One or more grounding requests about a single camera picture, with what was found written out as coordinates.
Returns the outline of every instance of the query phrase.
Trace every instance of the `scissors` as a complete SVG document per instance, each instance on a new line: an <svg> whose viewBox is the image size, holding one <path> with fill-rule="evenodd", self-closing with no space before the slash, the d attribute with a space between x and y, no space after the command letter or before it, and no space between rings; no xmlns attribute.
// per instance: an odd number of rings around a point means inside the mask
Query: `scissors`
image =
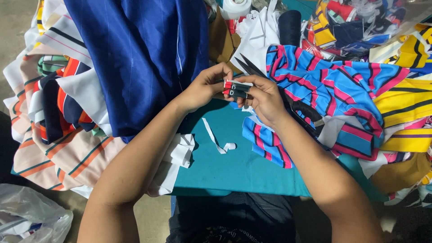
<svg viewBox="0 0 432 243"><path fill-rule="evenodd" d="M267 78L257 66L255 66L249 59L240 54L244 63L240 59L234 57L236 61L240 64L240 66L246 70L249 75L257 75L263 78ZM318 137L324 127L324 122L322 120L322 116L312 107L306 105L301 101L294 101L288 94L286 94L284 89L279 88L279 94L282 97L283 104L287 108L288 113L294 118L294 120L299 123L312 137ZM310 120L314 123L315 129L307 123L303 118L295 112L296 110L301 111L305 117L309 117Z"/></svg>

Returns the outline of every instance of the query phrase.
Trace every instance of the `clear plastic bag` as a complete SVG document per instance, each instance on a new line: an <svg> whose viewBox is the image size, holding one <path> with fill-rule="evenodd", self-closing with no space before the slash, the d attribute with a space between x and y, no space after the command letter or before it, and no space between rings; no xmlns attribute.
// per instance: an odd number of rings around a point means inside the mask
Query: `clear plastic bag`
<svg viewBox="0 0 432 243"><path fill-rule="evenodd" d="M0 212L22 217L23 221L30 221L33 225L41 223L40 228L19 243L62 243L73 218L72 211L39 192L11 184L0 184ZM0 230L0 242L2 240L7 242Z"/></svg>
<svg viewBox="0 0 432 243"><path fill-rule="evenodd" d="M323 59L358 60L432 13L432 0L319 0L302 48Z"/></svg>

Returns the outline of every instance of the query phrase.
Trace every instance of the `pink and blue striped fabric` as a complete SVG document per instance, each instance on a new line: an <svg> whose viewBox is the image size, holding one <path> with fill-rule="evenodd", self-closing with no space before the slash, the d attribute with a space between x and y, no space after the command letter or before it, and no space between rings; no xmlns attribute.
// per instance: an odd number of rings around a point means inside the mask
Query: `pink and blue striped fabric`
<svg viewBox="0 0 432 243"><path fill-rule="evenodd" d="M382 144L383 119L373 99L402 81L410 71L390 64L354 61L328 62L295 46L272 46L267 51L267 76L294 101L312 106L322 116L355 116L363 129L345 123L331 149L375 160ZM312 126L310 119L305 118ZM243 136L253 151L284 168L293 163L277 135L246 118Z"/></svg>

